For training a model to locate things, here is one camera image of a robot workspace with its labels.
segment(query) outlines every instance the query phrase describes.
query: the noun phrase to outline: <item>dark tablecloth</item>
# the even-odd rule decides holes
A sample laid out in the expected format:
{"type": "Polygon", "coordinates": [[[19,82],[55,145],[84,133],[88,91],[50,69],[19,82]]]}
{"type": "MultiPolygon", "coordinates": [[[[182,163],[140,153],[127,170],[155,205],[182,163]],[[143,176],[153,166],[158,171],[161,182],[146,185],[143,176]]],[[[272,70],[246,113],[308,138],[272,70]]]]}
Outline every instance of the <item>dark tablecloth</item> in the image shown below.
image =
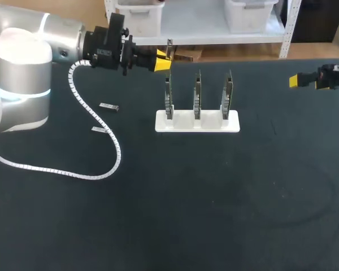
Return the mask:
{"type": "MultiPolygon", "coordinates": [[[[116,134],[119,170],[101,182],[0,163],[0,271],[339,270],[339,90],[290,90],[289,77],[339,60],[175,64],[173,102],[220,106],[234,79],[238,134],[158,134],[164,76],[80,68],[83,98],[116,134]],[[99,108],[118,104],[118,113],[99,108]]],[[[54,65],[41,128],[0,134],[20,163],[101,174],[109,137],[54,65]]]]}

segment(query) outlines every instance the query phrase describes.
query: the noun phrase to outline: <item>white storage box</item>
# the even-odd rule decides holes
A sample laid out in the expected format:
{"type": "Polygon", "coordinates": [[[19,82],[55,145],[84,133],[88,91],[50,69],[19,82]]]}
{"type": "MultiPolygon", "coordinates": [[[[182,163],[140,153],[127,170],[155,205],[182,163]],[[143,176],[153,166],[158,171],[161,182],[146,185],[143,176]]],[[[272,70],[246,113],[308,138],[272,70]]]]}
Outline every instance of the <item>white storage box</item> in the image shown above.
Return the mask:
{"type": "Polygon", "coordinates": [[[124,28],[134,37],[158,37],[162,20],[163,3],[154,5],[132,6],[116,4],[116,12],[123,14],[124,28]]]}
{"type": "Polygon", "coordinates": [[[231,33],[260,33],[266,29],[279,0],[225,0],[225,17],[231,33]]]}

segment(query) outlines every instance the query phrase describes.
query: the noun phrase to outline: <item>white holder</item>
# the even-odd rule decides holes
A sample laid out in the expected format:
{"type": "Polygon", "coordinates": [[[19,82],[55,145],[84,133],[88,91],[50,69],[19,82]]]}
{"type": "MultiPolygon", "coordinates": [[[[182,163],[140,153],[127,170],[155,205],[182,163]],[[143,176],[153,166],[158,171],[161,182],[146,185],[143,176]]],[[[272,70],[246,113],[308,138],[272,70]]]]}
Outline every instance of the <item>white holder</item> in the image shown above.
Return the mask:
{"type": "Polygon", "coordinates": [[[194,119],[193,110],[174,110],[172,120],[167,119],[165,110],[156,114],[156,132],[160,133],[238,133],[238,113],[230,110],[228,120],[223,120],[222,110],[201,110],[201,119],[194,119]]]}

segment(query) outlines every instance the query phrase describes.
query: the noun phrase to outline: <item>cable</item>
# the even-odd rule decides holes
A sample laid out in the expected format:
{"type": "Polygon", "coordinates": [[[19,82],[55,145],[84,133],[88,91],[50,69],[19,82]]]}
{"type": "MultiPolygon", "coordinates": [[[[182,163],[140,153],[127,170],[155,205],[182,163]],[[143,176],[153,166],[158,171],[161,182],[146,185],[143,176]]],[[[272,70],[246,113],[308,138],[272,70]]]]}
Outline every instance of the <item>cable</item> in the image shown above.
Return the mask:
{"type": "Polygon", "coordinates": [[[32,165],[18,164],[18,163],[8,161],[1,156],[0,156],[0,162],[7,164],[11,167],[26,169],[26,170],[29,170],[29,171],[49,172],[49,173],[60,174],[60,175],[70,176],[70,177],[79,178],[79,179],[83,179],[83,180],[91,180],[91,181],[101,180],[101,179],[107,178],[107,177],[111,176],[118,169],[119,164],[120,164],[120,160],[121,160],[121,151],[120,151],[120,146],[119,146],[118,140],[116,139],[114,133],[108,127],[108,125],[83,101],[83,99],[80,97],[77,89],[75,88],[74,81],[73,81],[73,74],[74,74],[75,69],[79,66],[91,66],[91,65],[90,65],[88,60],[81,60],[81,61],[74,63],[69,69],[69,74],[68,74],[69,86],[70,86],[70,88],[73,92],[74,97],[78,100],[78,102],[91,114],[91,116],[93,116],[95,118],[95,120],[98,121],[98,123],[104,128],[104,130],[109,134],[109,136],[113,140],[113,143],[114,143],[114,146],[115,146],[116,152],[117,152],[117,159],[116,159],[116,162],[115,162],[113,168],[103,175],[88,176],[88,175],[82,175],[82,174],[72,173],[72,172],[68,172],[68,171],[61,171],[61,170],[58,170],[58,169],[43,168],[43,167],[35,167],[35,166],[32,166],[32,165]]]}

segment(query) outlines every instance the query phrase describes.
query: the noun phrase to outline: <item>floor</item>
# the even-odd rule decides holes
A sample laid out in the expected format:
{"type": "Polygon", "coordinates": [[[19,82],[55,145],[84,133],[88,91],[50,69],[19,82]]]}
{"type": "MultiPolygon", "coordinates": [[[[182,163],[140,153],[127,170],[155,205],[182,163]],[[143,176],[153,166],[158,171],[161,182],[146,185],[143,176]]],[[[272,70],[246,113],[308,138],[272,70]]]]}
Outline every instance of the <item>floor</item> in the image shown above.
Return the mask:
{"type": "MultiPolygon", "coordinates": [[[[104,0],[0,0],[0,3],[57,14],[83,21],[87,29],[106,26],[104,0]]],[[[280,44],[205,46],[201,61],[278,59],[280,44]]],[[[289,59],[339,58],[339,30],[333,43],[294,43],[289,59]]]]}

